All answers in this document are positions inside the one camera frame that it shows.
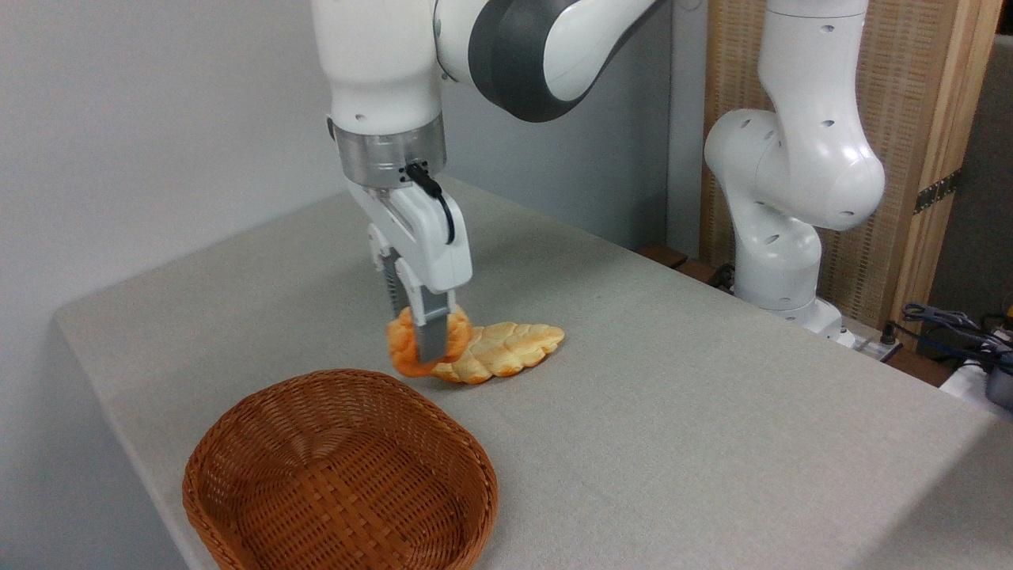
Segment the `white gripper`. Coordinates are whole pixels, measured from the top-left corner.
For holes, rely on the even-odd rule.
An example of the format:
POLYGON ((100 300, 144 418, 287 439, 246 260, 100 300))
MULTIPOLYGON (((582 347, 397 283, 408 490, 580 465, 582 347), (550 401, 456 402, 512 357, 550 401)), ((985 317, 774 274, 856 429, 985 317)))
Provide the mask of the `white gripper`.
POLYGON ((431 197, 418 184, 369 188, 347 180, 352 199, 369 218, 366 234, 394 317, 410 309, 421 364, 449 352, 456 289, 472 278, 465 220, 455 199, 431 197))

